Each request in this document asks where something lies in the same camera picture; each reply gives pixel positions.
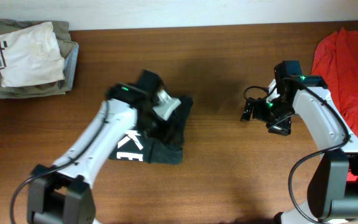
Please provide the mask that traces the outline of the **dark green Nike t-shirt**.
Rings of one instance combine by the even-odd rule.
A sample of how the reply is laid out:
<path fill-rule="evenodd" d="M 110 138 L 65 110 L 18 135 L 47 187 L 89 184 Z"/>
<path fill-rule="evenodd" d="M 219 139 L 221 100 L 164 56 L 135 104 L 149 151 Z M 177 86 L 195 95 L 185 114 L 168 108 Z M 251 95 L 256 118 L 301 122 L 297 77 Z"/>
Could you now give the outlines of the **dark green Nike t-shirt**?
<path fill-rule="evenodd" d="M 128 130 L 109 155 L 110 160 L 139 161 L 149 164 L 178 165 L 183 162 L 186 121 L 193 106 L 189 96 L 179 97 L 181 104 L 168 121 L 150 132 Z"/>

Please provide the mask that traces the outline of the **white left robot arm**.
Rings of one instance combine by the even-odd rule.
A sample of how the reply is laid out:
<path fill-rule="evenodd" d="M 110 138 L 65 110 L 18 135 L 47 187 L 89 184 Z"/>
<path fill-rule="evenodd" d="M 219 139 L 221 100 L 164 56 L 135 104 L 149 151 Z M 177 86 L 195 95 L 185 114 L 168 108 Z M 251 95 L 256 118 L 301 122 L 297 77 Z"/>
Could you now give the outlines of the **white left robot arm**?
<path fill-rule="evenodd" d="M 28 223 L 97 223 L 93 185 L 113 150 L 129 140 L 140 146 L 140 132 L 166 124 L 180 106 L 161 77 L 144 70 L 135 83 L 118 83 L 81 136 L 50 167 L 32 171 Z"/>

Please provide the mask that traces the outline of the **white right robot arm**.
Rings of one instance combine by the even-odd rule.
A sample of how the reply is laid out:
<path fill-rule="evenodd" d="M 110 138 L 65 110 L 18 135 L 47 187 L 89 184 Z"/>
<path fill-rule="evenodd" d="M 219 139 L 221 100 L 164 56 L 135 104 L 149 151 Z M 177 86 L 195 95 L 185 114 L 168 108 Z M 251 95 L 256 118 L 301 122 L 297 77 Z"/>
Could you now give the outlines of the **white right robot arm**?
<path fill-rule="evenodd" d="M 291 134 L 291 118 L 299 115 L 318 150 L 295 163 L 288 175 L 293 209 L 277 213 L 273 221 L 291 223 L 352 223 L 358 221 L 358 137 L 351 131 L 331 98 L 321 76 L 303 75 L 300 63 L 284 60 L 274 68 L 265 96 L 246 98 L 241 121 L 257 119 L 269 133 Z M 293 194 L 293 176 L 305 161 L 321 158 L 299 204 Z"/>

